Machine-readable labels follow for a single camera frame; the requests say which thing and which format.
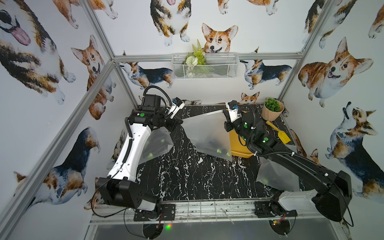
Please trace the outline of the artificial fern and flower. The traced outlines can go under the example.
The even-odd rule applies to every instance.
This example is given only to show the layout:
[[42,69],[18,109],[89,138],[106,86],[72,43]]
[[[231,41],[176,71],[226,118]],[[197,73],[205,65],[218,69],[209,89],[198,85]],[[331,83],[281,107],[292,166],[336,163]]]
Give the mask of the artificial fern and flower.
[[200,77],[205,74],[207,64],[205,52],[199,40],[197,44],[192,44],[193,52],[188,53],[184,61],[184,71],[187,78]]

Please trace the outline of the frosted zip-top bag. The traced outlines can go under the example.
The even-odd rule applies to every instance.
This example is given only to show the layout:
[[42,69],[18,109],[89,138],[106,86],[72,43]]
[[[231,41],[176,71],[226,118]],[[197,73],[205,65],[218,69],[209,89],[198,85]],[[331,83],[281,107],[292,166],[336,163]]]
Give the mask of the frosted zip-top bag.
[[299,177],[271,160],[259,157],[260,168],[256,181],[274,188],[288,192],[299,192]]
[[174,143],[168,129],[162,127],[152,131],[144,145],[139,165],[167,154],[173,146]]
[[232,161],[230,135],[222,110],[183,120],[182,127],[199,153]]

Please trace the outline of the aluminium frame post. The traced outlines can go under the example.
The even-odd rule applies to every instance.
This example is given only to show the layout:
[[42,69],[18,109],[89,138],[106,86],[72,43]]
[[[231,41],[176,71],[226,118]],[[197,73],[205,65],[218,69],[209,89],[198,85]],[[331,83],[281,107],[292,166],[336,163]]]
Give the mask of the aluminium frame post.
[[14,228],[32,201],[32,198],[39,190],[43,180],[47,176],[53,164],[57,161],[58,157],[62,153],[75,129],[80,124],[82,118],[84,117],[97,93],[102,88],[102,85],[110,76],[110,73],[114,68],[114,60],[110,59],[107,61],[96,82],[83,96],[79,104],[69,116],[68,120],[65,122],[38,163],[35,165],[32,172],[28,175],[28,178],[21,186],[20,191],[16,194],[15,197],[12,198],[11,202],[7,205],[6,209],[1,214],[2,240],[8,239],[9,235],[13,232]]

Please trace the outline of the yellow plastic tray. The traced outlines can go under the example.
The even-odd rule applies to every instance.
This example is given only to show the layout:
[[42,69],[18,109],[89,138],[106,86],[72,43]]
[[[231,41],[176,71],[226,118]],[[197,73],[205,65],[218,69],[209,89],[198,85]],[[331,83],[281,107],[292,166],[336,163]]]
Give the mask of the yellow plastic tray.
[[245,141],[243,139],[239,141],[238,134],[234,130],[230,131],[229,135],[230,135],[232,156],[246,158],[246,159],[253,156],[253,153],[246,146],[244,146]]

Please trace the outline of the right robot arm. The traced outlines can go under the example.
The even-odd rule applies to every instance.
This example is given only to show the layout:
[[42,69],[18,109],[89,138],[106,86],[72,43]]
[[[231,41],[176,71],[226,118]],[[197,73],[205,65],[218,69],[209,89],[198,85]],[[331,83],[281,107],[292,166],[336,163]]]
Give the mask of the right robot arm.
[[227,132],[234,130],[252,154],[269,159],[306,181],[315,190],[310,204],[321,215],[334,222],[343,220],[345,213],[350,211],[349,203],[352,200],[349,174],[344,171],[335,173],[290,150],[262,130],[262,122],[257,120],[252,110],[228,107],[223,113]]

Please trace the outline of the frosted zip-top bag front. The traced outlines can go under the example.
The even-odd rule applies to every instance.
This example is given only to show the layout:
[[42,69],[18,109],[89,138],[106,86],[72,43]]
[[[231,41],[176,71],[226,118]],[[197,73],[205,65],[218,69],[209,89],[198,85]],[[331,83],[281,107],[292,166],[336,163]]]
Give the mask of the frosted zip-top bag front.
[[259,157],[260,168],[256,181],[274,188],[288,192],[299,192],[299,177],[271,160]]

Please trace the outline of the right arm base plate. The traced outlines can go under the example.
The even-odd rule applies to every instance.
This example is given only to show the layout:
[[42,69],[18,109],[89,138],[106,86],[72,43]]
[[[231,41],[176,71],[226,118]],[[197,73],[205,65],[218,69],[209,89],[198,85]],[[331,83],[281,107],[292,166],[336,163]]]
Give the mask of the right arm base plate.
[[278,202],[271,201],[256,201],[255,204],[255,215],[258,218],[282,218],[286,217],[297,217],[298,213],[296,210],[288,211],[285,210]]

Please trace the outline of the pink pot green plant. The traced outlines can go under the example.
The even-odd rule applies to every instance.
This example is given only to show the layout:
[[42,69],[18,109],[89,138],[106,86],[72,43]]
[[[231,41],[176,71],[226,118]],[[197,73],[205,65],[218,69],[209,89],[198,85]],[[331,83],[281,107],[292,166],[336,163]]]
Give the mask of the pink pot green plant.
[[262,118],[265,121],[273,122],[282,114],[284,109],[285,106],[282,102],[274,98],[266,98],[263,105]]

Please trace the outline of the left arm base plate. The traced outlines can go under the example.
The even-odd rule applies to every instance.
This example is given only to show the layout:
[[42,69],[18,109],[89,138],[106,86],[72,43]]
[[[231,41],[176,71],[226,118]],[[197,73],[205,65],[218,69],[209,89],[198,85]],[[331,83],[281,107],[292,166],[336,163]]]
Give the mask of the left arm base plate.
[[173,221],[175,213],[175,204],[157,204],[153,211],[136,210],[134,222]]

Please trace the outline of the yellow plastic scoop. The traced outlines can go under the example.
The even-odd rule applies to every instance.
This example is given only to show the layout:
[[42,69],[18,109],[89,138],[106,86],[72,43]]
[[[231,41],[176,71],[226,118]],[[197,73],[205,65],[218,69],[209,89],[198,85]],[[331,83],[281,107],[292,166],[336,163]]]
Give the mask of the yellow plastic scoop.
[[290,137],[284,131],[278,129],[272,122],[266,121],[266,124],[278,132],[278,137],[283,142],[283,144],[287,144],[291,141]]

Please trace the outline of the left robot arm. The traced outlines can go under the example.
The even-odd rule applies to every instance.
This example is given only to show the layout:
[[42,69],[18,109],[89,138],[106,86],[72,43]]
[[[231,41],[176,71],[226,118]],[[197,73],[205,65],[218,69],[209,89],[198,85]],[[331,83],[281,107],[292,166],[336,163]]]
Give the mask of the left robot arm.
[[160,200],[147,195],[136,183],[137,169],[145,143],[152,132],[160,128],[171,132],[182,123],[180,118],[168,117],[163,111],[132,111],[125,118],[128,136],[120,155],[108,176],[99,178],[96,183],[96,191],[101,194],[105,204],[160,214]]

